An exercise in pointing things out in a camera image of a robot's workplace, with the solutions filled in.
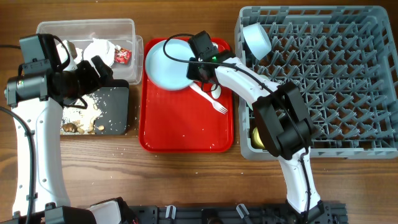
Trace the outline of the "white plastic spoon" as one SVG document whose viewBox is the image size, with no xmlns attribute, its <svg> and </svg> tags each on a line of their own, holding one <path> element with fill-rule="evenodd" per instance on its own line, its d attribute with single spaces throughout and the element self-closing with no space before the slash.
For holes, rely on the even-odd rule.
<svg viewBox="0 0 398 224">
<path fill-rule="evenodd" d="M 211 87 L 211 95 L 213 99 L 217 100 L 221 96 L 221 87 L 217 84 L 213 84 Z"/>
</svg>

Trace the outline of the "light blue plate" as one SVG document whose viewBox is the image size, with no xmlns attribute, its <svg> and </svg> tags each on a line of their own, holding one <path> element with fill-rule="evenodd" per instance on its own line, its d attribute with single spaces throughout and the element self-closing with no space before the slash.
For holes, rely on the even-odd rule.
<svg viewBox="0 0 398 224">
<path fill-rule="evenodd" d="M 165 40 L 155 44 L 147 53 L 145 70 L 149 79 L 159 88 L 176 91 L 188 87 L 193 80 L 187 78 L 188 64 L 168 58 L 163 51 Z M 165 47 L 173 58 L 189 60 L 194 54 L 184 40 L 171 39 Z"/>
</svg>

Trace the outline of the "rice and food leftovers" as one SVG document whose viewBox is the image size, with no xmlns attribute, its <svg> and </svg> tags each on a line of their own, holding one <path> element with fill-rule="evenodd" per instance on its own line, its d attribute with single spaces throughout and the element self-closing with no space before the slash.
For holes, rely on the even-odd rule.
<svg viewBox="0 0 398 224">
<path fill-rule="evenodd" d="M 103 116 L 100 98 L 93 93 L 82 98 L 87 103 L 87 109 L 64 107 L 61 135 L 95 134 L 95 121 Z"/>
</svg>

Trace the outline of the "white plastic fork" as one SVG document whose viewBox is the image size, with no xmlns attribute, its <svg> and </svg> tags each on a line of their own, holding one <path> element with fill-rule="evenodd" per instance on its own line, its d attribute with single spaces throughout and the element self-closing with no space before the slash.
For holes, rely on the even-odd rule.
<svg viewBox="0 0 398 224">
<path fill-rule="evenodd" d="M 214 100 L 212 97 L 210 97 L 207 93 L 205 93 L 196 83 L 191 83 L 189 87 L 198 93 L 200 96 L 204 97 L 204 99 L 208 100 L 211 104 L 212 107 L 217 110 L 218 112 L 222 114 L 226 114 L 228 110 L 219 102 Z"/>
</svg>

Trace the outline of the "red snack wrapper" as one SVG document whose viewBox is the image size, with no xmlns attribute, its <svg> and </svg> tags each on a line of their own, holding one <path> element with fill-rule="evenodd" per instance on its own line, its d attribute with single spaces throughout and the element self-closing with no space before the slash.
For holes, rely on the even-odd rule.
<svg viewBox="0 0 398 224">
<path fill-rule="evenodd" d="M 132 57 L 132 51 L 119 45 L 115 46 L 114 61 L 116 63 L 128 64 Z"/>
</svg>

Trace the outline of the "light blue food bowl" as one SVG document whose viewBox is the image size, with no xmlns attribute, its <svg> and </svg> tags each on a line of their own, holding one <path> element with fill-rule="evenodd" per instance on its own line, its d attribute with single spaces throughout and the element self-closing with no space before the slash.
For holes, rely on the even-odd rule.
<svg viewBox="0 0 398 224">
<path fill-rule="evenodd" d="M 271 41 L 260 23 L 251 24 L 243 28 L 243 36 L 253 56 L 262 60 L 271 52 Z"/>
</svg>

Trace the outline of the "yellow plastic cup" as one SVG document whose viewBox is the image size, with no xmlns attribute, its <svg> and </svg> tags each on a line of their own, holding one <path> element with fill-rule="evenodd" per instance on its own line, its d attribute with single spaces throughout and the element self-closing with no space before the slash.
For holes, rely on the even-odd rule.
<svg viewBox="0 0 398 224">
<path fill-rule="evenodd" d="M 257 127 L 255 127 L 251 133 L 251 144 L 252 147 L 255 149 L 265 149 L 265 146 L 259 136 L 259 131 Z"/>
</svg>

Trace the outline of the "mint green bowl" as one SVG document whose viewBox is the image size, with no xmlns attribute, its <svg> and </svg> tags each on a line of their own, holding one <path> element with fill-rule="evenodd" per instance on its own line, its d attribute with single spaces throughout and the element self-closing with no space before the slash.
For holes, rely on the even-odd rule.
<svg viewBox="0 0 398 224">
<path fill-rule="evenodd" d="M 246 104 L 248 105 L 249 109 L 253 111 L 252 103 L 247 101 Z"/>
</svg>

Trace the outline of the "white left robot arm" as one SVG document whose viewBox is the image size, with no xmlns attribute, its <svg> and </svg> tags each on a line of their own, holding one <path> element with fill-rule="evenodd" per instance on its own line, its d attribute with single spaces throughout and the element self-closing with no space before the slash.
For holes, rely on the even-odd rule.
<svg viewBox="0 0 398 224">
<path fill-rule="evenodd" d="M 120 197 L 88 208 L 70 205 L 60 154 L 63 109 L 104 86 L 126 87 L 114 79 L 100 57 L 74 68 L 71 57 L 61 60 L 60 38 L 34 34 L 22 38 L 18 48 L 24 63 L 8 80 L 3 112 L 13 117 L 17 136 L 17 190 L 13 223 L 137 223 L 138 217 Z"/>
</svg>

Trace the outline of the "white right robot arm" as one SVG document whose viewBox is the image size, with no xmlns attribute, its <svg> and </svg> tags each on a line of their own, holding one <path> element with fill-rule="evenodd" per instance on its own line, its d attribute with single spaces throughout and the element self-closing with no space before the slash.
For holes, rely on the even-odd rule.
<svg viewBox="0 0 398 224">
<path fill-rule="evenodd" d="M 206 31 L 188 38 L 193 56 L 184 61 L 187 77 L 228 88 L 251 106 L 259 137 L 282 168 L 289 207 L 298 222 L 314 221 L 323 213 L 310 165 L 315 126 L 299 88 L 262 78 L 232 51 L 220 51 Z"/>
</svg>

